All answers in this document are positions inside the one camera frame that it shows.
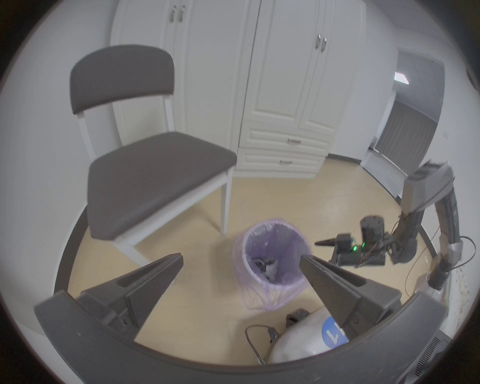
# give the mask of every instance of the purple trash bag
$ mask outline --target purple trash bag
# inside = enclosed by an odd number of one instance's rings
[[[297,297],[308,282],[300,270],[300,257],[311,254],[307,239],[281,219],[256,224],[233,242],[235,277],[249,309],[274,311]],[[275,264],[266,276],[258,264]]]

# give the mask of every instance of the white chair leg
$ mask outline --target white chair leg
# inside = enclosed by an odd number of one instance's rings
[[[122,252],[134,263],[137,263],[140,267],[151,263],[151,261],[138,252],[133,245],[128,243],[123,236],[118,236],[115,240],[113,240],[113,244],[120,252]]]
[[[228,227],[228,213],[230,211],[230,195],[232,192],[233,168],[227,171],[227,183],[222,186],[222,217],[220,219],[220,233],[225,235]]]

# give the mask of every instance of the curtain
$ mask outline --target curtain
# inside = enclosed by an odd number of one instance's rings
[[[435,121],[396,101],[375,149],[409,175],[425,157],[436,128]]]

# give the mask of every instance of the cabinet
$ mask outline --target cabinet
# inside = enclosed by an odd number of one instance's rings
[[[259,7],[260,0],[123,0],[110,43],[169,52],[177,131],[236,152]],[[165,131],[159,97],[114,103],[114,113],[124,145]]]
[[[320,165],[328,155],[364,39],[361,0],[262,0],[239,149],[254,156],[239,160],[241,175],[314,177],[313,163],[295,167],[292,153],[316,156]],[[258,161],[262,151],[268,162]]]

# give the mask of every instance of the beige floor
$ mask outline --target beige floor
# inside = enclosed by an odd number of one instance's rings
[[[152,311],[136,341],[173,356],[217,364],[250,365],[256,359],[245,340],[250,324],[285,329],[287,313],[303,307],[315,311],[322,306],[311,287],[274,312],[246,309],[233,279],[233,239],[262,220],[281,217],[295,225],[310,241],[313,253],[329,260],[331,248],[315,247],[316,240],[351,232],[360,240],[359,221],[377,214],[385,219],[385,230],[397,221],[400,208],[393,198],[360,166],[326,160],[314,180],[233,180],[228,234],[218,232],[220,192],[217,191],[172,220],[137,248],[151,260],[181,252],[184,267]],[[424,249],[419,237],[419,252]],[[411,294],[417,277],[429,268],[428,251],[407,279]],[[412,266],[364,267],[356,273],[388,284],[405,295],[405,280]],[[74,296],[86,288],[135,269],[135,264],[108,242],[94,240],[87,231],[73,266],[69,292]],[[259,352],[268,349],[264,329],[250,331]]]

